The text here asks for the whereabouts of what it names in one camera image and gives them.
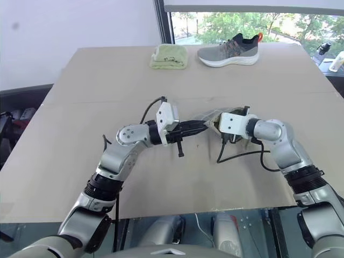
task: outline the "gray shoe upper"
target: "gray shoe upper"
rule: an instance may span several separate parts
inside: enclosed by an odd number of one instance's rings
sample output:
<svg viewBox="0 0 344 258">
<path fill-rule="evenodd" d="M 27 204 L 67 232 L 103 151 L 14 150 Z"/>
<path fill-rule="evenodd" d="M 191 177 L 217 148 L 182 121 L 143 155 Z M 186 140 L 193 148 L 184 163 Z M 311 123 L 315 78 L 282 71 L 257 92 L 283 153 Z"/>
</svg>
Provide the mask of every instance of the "gray shoe upper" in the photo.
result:
<svg viewBox="0 0 344 258">
<path fill-rule="evenodd" d="M 258 52 L 258 39 L 258 35 L 252 39 L 244 39 L 239 33 L 220 46 L 201 48 L 197 54 L 208 61 L 221 61 L 234 56 L 253 56 Z"/>
</svg>

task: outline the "gray sneaker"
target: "gray sneaker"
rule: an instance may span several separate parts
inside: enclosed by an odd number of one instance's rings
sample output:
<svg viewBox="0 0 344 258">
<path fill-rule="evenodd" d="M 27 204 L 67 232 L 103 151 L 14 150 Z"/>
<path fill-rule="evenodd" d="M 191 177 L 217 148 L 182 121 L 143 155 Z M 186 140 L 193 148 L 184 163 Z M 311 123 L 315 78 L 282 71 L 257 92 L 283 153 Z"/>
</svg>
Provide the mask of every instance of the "gray sneaker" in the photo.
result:
<svg viewBox="0 0 344 258">
<path fill-rule="evenodd" d="M 199 59 L 207 66 L 222 67 L 230 64 L 249 66 L 259 58 L 259 36 L 244 39 L 242 34 L 216 47 L 205 47 L 198 50 Z"/>
</svg>

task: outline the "folded towel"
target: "folded towel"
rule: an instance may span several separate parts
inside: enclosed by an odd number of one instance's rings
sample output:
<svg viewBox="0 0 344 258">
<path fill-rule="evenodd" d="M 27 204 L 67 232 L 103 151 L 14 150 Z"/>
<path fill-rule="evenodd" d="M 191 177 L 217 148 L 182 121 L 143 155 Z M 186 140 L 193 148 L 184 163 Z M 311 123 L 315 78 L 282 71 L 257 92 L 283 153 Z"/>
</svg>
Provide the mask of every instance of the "folded towel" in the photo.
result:
<svg viewBox="0 0 344 258">
<path fill-rule="evenodd" d="M 187 49 L 172 44 L 157 46 L 150 61 L 150 67 L 153 69 L 184 69 L 187 64 Z"/>
</svg>

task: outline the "cardboard sheet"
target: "cardboard sheet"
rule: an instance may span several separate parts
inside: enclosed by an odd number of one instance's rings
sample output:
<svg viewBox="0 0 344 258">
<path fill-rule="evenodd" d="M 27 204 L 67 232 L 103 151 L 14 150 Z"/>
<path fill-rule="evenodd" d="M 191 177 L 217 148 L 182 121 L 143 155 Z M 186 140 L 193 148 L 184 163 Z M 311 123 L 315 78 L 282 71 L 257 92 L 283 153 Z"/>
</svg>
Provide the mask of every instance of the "cardboard sheet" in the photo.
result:
<svg viewBox="0 0 344 258">
<path fill-rule="evenodd" d="M 138 123 L 161 95 L 181 120 L 214 108 L 250 105 L 262 119 L 289 122 L 325 179 L 341 182 L 344 101 L 297 45 L 260 45 L 250 67 L 209 68 L 188 47 L 185 70 L 152 70 L 153 47 L 79 50 L 51 89 L 0 172 L 0 222 L 62 221 L 102 154 L 102 134 Z M 155 110 L 147 119 L 154 119 Z M 220 138 L 211 131 L 177 146 L 144 151 L 124 183 L 121 218 L 294 205 L 280 173 L 265 171 L 259 155 L 216 164 Z M 227 145 L 224 157 L 258 149 Z M 266 155 L 270 167 L 275 164 Z"/>
</svg>

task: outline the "white bottle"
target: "white bottle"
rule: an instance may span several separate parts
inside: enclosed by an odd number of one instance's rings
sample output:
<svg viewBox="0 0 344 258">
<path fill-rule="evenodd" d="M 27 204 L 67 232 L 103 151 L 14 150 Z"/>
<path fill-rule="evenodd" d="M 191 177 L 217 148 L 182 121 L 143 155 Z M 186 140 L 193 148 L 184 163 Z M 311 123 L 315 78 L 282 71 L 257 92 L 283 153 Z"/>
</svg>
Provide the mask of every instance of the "white bottle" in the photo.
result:
<svg viewBox="0 0 344 258">
<path fill-rule="evenodd" d="M 344 63 L 344 51 L 340 52 L 332 64 L 329 66 L 328 70 L 337 72 L 341 65 Z"/>
</svg>

